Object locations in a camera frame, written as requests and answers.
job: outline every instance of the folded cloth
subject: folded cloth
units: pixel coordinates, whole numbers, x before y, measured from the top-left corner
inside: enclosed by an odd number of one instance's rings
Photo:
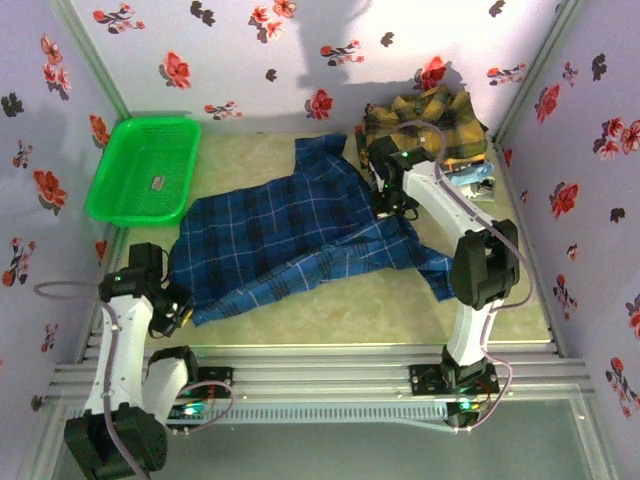
[[[473,112],[469,94],[464,89],[452,94],[444,85],[438,85],[419,95],[398,96],[388,107],[367,108],[363,124],[356,127],[361,166],[368,165],[366,148],[389,135],[399,150],[422,145],[435,158],[441,142],[433,130],[408,126],[389,134],[393,127],[411,120],[431,123],[444,133],[447,147],[443,170],[456,170],[453,167],[457,161],[481,155],[487,149],[485,130]]]
[[[455,186],[461,187],[471,183],[482,182],[484,179],[493,175],[493,170],[493,164],[485,162],[482,165],[473,165],[459,172],[448,174],[447,178],[451,180],[451,183]]]

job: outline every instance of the blue plaid shirt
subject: blue plaid shirt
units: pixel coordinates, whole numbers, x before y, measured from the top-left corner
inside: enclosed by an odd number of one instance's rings
[[[346,135],[296,140],[293,175],[197,200],[180,224],[169,280],[193,294],[193,321],[232,317],[338,278],[417,268],[454,296],[452,259],[401,217],[377,220],[369,185],[343,157]]]

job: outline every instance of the fabric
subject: fabric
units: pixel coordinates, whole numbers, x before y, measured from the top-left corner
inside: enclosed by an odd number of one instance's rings
[[[435,158],[441,149],[441,141],[433,130],[409,126],[389,134],[393,127],[411,120],[431,123],[444,133],[447,146],[443,170],[456,171],[484,161],[487,139],[482,124],[475,116],[469,94],[464,89],[452,94],[444,85],[438,85],[419,95],[398,96],[388,107],[367,109],[363,124],[356,128],[362,166],[368,165],[366,148],[386,136],[391,136],[399,150],[421,144]]]
[[[375,218],[369,186],[341,156],[345,141],[298,139],[293,175],[192,205],[169,280],[192,292],[196,325],[386,267],[418,268],[438,300],[454,296],[451,258],[422,245],[406,219]]]
[[[457,187],[461,187],[463,185],[469,185],[471,183],[482,182],[486,178],[493,175],[493,171],[493,164],[485,162],[482,165],[474,165],[469,168],[465,168],[460,172],[448,174],[447,178]]]

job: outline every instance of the cable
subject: cable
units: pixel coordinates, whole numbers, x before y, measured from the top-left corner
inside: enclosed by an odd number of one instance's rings
[[[228,413],[231,411],[231,409],[233,408],[233,405],[236,402],[236,394],[233,391],[233,388],[231,387],[231,385],[227,385],[224,382],[219,382],[218,380],[204,380],[202,382],[194,383],[192,385],[187,385],[182,390],[180,390],[180,392],[178,393],[178,396],[183,395],[186,392],[188,392],[190,390],[193,390],[194,388],[200,388],[200,387],[204,387],[206,385],[214,385],[214,386],[217,386],[217,387],[226,388],[229,391],[229,393],[231,394],[231,401],[229,402],[229,406],[226,408],[226,410],[224,412],[219,414],[213,420],[209,420],[207,423],[203,423],[202,425],[198,425],[197,427],[194,427],[194,428],[185,427],[184,430],[177,430],[177,429],[172,430],[174,435],[176,435],[178,433],[183,433],[184,435],[189,435],[191,432],[199,432],[200,430],[204,430],[205,428],[209,428],[214,423],[217,423],[218,421],[220,421],[224,417],[226,417],[228,415]]]
[[[91,283],[73,282],[73,281],[44,282],[44,283],[39,283],[37,285],[34,285],[33,291],[36,293],[36,295],[40,295],[41,297],[44,297],[50,300],[85,300],[85,301],[91,301],[92,303],[95,301],[98,301],[102,306],[102,308],[104,308],[107,311],[107,313],[109,314],[109,317],[111,317],[111,322],[112,322],[111,323],[111,346],[109,347],[109,354],[107,356],[107,364],[104,370],[104,379],[102,383],[104,386],[104,389],[102,392],[104,420],[107,426],[107,432],[109,432],[109,436],[111,437],[111,441],[120,452],[120,455],[122,455],[122,458],[125,459],[127,464],[131,467],[131,469],[138,476],[138,478],[149,480],[149,475],[142,469],[142,467],[138,464],[138,462],[136,462],[136,459],[133,457],[131,452],[127,450],[127,447],[125,446],[125,444],[122,443],[122,440],[120,439],[120,436],[116,431],[115,425],[113,424],[113,419],[111,418],[111,401],[110,401],[110,393],[109,393],[109,388],[111,385],[110,385],[109,379],[111,378],[111,371],[113,369],[113,363],[115,360],[114,357],[116,353],[116,347],[118,345],[118,335],[120,334],[120,330],[121,330],[121,327],[118,324],[118,318],[117,318],[116,312],[113,310],[113,307],[111,305],[109,305],[106,302],[103,302],[99,298],[95,299],[87,295],[54,295],[54,294],[45,293],[42,291],[43,288],[58,286],[58,285],[70,285],[75,287],[93,287],[93,288],[98,288],[98,286]]]
[[[513,252],[513,254],[516,257],[518,257],[518,260],[524,266],[530,279],[529,293],[527,294],[524,300],[509,304],[509,305],[503,305],[501,307],[493,306],[491,307],[491,309],[487,314],[487,318],[484,322],[484,325],[482,327],[482,333],[480,335],[480,349],[482,350],[482,353],[484,353],[485,357],[491,360],[493,363],[497,363],[498,365],[504,366],[509,372],[509,375],[507,376],[507,381],[504,384],[504,387],[498,393],[498,396],[496,397],[495,401],[489,408],[489,411],[485,415],[483,415],[473,426],[466,427],[467,431],[471,431],[479,427],[480,425],[482,425],[484,422],[486,422],[489,419],[491,415],[493,415],[493,412],[495,412],[496,408],[500,404],[500,401],[502,400],[502,397],[504,396],[505,392],[508,392],[509,387],[511,387],[511,382],[513,380],[513,367],[509,365],[507,361],[494,357],[488,351],[487,343],[489,340],[488,339],[489,325],[493,321],[492,320],[493,314],[499,312],[500,310],[508,310],[511,308],[521,307],[523,305],[526,305],[529,302],[529,300],[531,300],[531,298],[533,297],[534,289],[535,289],[534,283],[533,283],[533,278],[534,278],[533,267],[529,263],[529,260],[527,260],[527,258],[522,254],[522,252],[520,252],[520,250],[518,250],[518,248],[508,238],[506,238],[502,233],[500,233],[493,225],[490,225],[489,223],[485,222],[484,219],[479,217],[475,213],[475,211],[469,205],[467,205],[467,200],[460,197],[460,194],[456,191],[455,187],[452,188],[449,186],[449,180],[442,173],[442,169],[440,168],[440,165],[442,164],[442,160],[444,159],[444,154],[445,154],[446,145],[447,145],[447,139],[445,138],[442,130],[440,130],[438,127],[436,127],[431,123],[427,123],[422,120],[412,120],[409,122],[401,123],[400,125],[396,125],[389,131],[389,134],[408,126],[424,126],[433,130],[435,133],[437,133],[440,136],[440,142],[441,142],[442,148],[440,148],[440,151],[438,152],[438,156],[435,159],[435,169],[434,169],[436,174],[436,183],[449,194],[449,197],[453,201],[455,201],[466,213],[469,214],[469,217],[472,221],[475,220],[484,228],[486,228],[489,232],[491,232],[491,234],[494,237],[498,238],[509,250],[511,250],[511,252]]]

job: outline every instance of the green basket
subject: green basket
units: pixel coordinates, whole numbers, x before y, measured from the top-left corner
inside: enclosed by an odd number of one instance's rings
[[[119,227],[180,223],[201,129],[181,117],[125,120],[113,129],[87,197],[86,211]]]

